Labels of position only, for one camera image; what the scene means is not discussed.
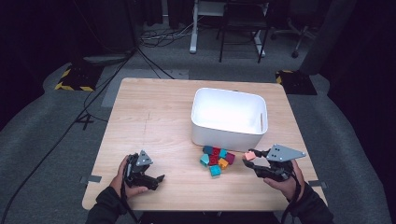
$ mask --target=person's left hand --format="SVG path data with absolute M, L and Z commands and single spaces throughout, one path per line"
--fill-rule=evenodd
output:
M 121 197 L 121 184 L 123 181 L 123 171 L 126 166 L 127 160 L 128 160 L 128 156 L 126 156 L 123 159 L 123 161 L 120 164 L 120 168 L 119 168 L 117 175 L 114 176 L 113 180 L 110 183 L 110 187 L 113 188 L 117 192 L 119 197 Z M 126 194 L 127 199 L 130 199 L 133 196 L 144 193 L 148 190 L 149 189 L 147 187 L 129 188 L 129 186 L 125 184 L 125 194 Z

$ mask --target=toy block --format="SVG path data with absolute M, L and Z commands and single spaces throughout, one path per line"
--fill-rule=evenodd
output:
M 221 148 L 219 148 L 219 147 L 213 147 L 213 153 L 212 153 L 212 155 L 214 155 L 214 156 L 219 156 L 220 151 L 221 151 Z
M 222 148 L 219 157 L 225 159 L 226 156 L 227 156 L 227 150 Z
M 203 152 L 206 153 L 207 155 L 212 155 L 212 153 L 213 153 L 213 147 L 204 146 Z
M 221 174 L 221 169 L 218 165 L 213 165 L 209 167 L 210 174 L 214 176 L 219 176 Z
M 224 170 L 225 168 L 227 168 L 228 166 L 228 162 L 226 160 L 224 160 L 223 158 L 219 159 L 219 167 L 221 168 L 221 170 Z
M 219 164 L 219 157 L 211 155 L 209 156 L 209 165 L 217 165 Z
M 225 156 L 225 160 L 232 165 L 233 161 L 235 160 L 235 155 L 233 153 L 228 152 L 227 155 Z
M 252 151 L 245 152 L 245 157 L 247 161 L 251 161 L 256 158 L 256 155 Z
M 209 155 L 202 155 L 200 162 L 204 167 L 206 167 L 209 164 Z

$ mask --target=yellow black caution tape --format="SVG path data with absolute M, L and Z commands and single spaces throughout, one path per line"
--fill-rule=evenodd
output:
M 275 73 L 276 83 L 282 85 L 282 77 L 280 76 L 280 73 L 293 73 L 293 72 L 290 70 L 280 70 Z
M 73 81 L 68 79 L 71 78 L 71 66 L 67 67 L 66 71 L 61 76 L 58 84 L 55 86 L 55 90 L 65 90 L 65 91 L 94 91 L 94 87 L 81 85 L 81 84 L 73 84 Z

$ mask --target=black cable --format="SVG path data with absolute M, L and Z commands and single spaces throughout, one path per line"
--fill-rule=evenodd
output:
M 122 63 L 116 70 L 115 74 L 111 77 L 110 81 L 117 75 L 117 73 L 121 70 L 121 68 L 128 62 L 128 60 L 125 60 L 124 63 Z M 14 201 L 14 199 L 17 197 L 18 193 L 21 191 L 21 189 L 23 188 L 23 186 L 26 184 L 26 182 L 30 179 L 30 177 L 35 173 L 35 171 L 37 171 L 37 169 L 40 167 L 40 165 L 44 162 L 44 160 L 52 153 L 52 151 L 61 143 L 61 141 L 66 137 L 66 135 L 68 134 L 68 132 L 70 131 L 70 129 L 73 127 L 73 125 L 76 123 L 76 121 L 78 121 L 78 119 L 80 118 L 80 116 L 86 111 L 86 108 L 88 108 L 96 99 L 97 97 L 103 92 L 103 90 L 106 88 L 106 86 L 104 88 L 101 89 L 101 91 L 95 95 L 95 97 L 88 103 L 88 105 L 86 107 L 84 107 L 83 110 L 81 110 L 81 112 L 76 116 L 76 118 L 74 119 L 74 121 L 67 127 L 66 131 L 62 134 L 62 136 L 58 139 L 58 141 L 55 143 L 55 145 L 49 150 L 49 152 L 47 152 L 47 154 L 43 157 L 43 159 L 41 159 L 41 161 L 38 163 L 38 165 L 35 166 L 35 168 L 32 170 L 32 172 L 26 176 L 26 178 L 22 181 L 22 183 L 18 186 L 17 190 L 14 192 L 14 194 L 12 195 L 12 197 L 10 198 L 10 200 L 8 201 L 7 207 L 3 213 L 3 217 L 2 217 L 2 221 L 1 224 L 5 224 L 6 223 L 6 216 L 8 213 L 9 208 L 12 205 L 12 202 Z
M 139 53 L 145 58 L 145 60 L 147 59 L 149 62 L 151 62 L 152 64 L 154 64 L 156 67 L 158 67 L 164 74 L 166 74 L 167 76 L 169 76 L 171 79 L 175 79 L 174 77 L 172 77 L 171 75 L 169 75 L 167 72 L 165 72 L 158 64 L 156 64 L 155 62 L 153 62 L 145 53 L 143 53 L 143 51 L 140 48 L 137 48 L 137 50 L 139 51 Z
M 126 192 L 125 192 L 125 182 L 122 179 L 122 183 L 121 183 L 121 189 L 120 189 L 120 193 L 121 193 L 121 202 L 123 203 L 124 207 L 126 208 L 126 210 L 128 210 L 129 215 L 131 215 L 132 219 L 134 220 L 134 223 L 138 224 L 140 223 L 140 220 L 134 215 L 134 211 L 132 211 L 131 207 L 128 204 L 127 201 L 127 196 L 126 196 Z
M 112 64 L 117 64 L 117 63 L 122 63 L 124 60 L 129 59 L 129 56 L 131 55 L 131 52 L 120 52 L 120 51 L 116 51 L 113 49 L 108 48 L 100 39 L 99 37 L 96 35 L 96 33 L 93 31 L 93 29 L 91 28 L 90 24 L 88 23 L 86 17 L 84 16 L 84 14 L 82 13 L 82 11 L 80 10 L 78 4 L 76 3 L 76 0 L 73 0 L 73 3 L 78 11 L 78 14 L 81 16 L 81 18 L 84 20 L 85 24 L 87 25 L 88 29 L 90 30 L 92 36 L 96 39 L 96 41 L 102 46 L 102 48 L 112 52 L 112 53 L 117 53 L 117 54 L 122 54 L 123 57 L 120 59 L 111 59 L 111 60 L 104 60 L 104 61 L 90 61 L 84 58 L 84 61 L 86 61 L 87 63 L 89 63 L 92 66 L 109 66 Z
M 289 175 L 291 177 L 293 177 L 293 179 L 296 182 L 296 190 L 294 191 L 293 198 L 291 199 L 290 203 L 288 204 L 288 206 L 286 207 L 285 211 L 282 214 L 282 219 L 280 221 L 281 224 L 285 223 L 286 216 L 288 215 L 291 207 L 294 206 L 295 203 L 297 203 L 297 199 L 298 199 L 298 197 L 300 196 L 300 193 L 301 193 L 301 185 L 300 185 L 300 182 L 297 179 L 297 176 L 295 174 L 289 174 Z
M 188 29 L 188 27 L 182 29 L 181 31 L 174 31 L 172 33 L 164 34 L 167 31 L 167 29 L 166 29 L 163 31 L 163 33 L 161 35 L 152 35 L 152 36 L 147 36 L 147 37 L 142 36 L 140 38 L 140 42 L 141 42 L 141 45 L 143 45 L 147 48 L 165 47 L 165 46 L 168 46 L 168 45 L 172 44 L 173 42 L 175 42 L 175 40 L 179 40 L 179 39 L 185 37 L 186 35 L 189 35 L 189 34 L 186 34 L 186 35 L 182 34 L 187 29 Z M 149 40 L 156 40 L 157 43 L 155 43 L 155 44 L 148 43 Z M 161 45 L 161 43 L 164 41 L 169 41 L 169 42 Z
M 147 60 L 140 52 L 139 54 L 143 57 L 143 59 L 145 60 L 145 62 L 148 64 L 148 66 L 151 68 L 151 70 L 155 73 L 155 75 L 158 78 L 161 78 L 160 75 L 158 75 L 157 71 L 155 71 L 155 69 L 152 67 L 152 65 L 149 63 L 149 60 Z
M 103 86 L 103 85 L 105 85 L 104 86 L 104 88 L 106 87 L 106 86 L 108 86 L 108 84 L 110 83 L 110 79 L 113 79 L 114 78 L 114 75 L 113 76 L 111 76 L 111 77 L 109 77 L 107 80 L 105 80 L 102 84 L 100 84 L 100 85 L 98 85 L 97 87 L 96 87 L 96 89 L 99 89 L 101 86 Z M 93 114 L 91 114 L 89 111 L 88 111 L 88 107 L 87 107 L 87 101 L 88 101 L 88 99 L 90 98 L 90 96 L 91 96 L 91 94 L 93 93 L 93 91 L 91 91 L 90 92 L 90 94 L 88 94 L 88 96 L 85 98 L 85 100 L 84 100 L 84 110 L 85 110 L 85 112 L 88 114 L 88 115 L 90 115 L 91 117 L 93 117 L 93 118 L 95 118 L 95 119 L 98 119 L 98 120 L 101 120 L 101 121 L 103 121 L 103 122 L 108 122 L 108 120 L 106 120 L 106 119 L 100 119 L 100 118 L 97 118 L 96 116 L 94 116 Z

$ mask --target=cyan block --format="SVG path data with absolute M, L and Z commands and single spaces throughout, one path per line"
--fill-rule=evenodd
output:
M 225 159 L 226 156 L 227 156 L 227 150 L 222 148 L 219 157 Z
M 218 165 L 210 166 L 209 170 L 210 170 L 210 174 L 212 174 L 212 176 L 219 176 L 221 174 L 221 169 Z
M 202 155 L 201 164 L 205 167 L 209 164 L 209 155 L 207 154 Z

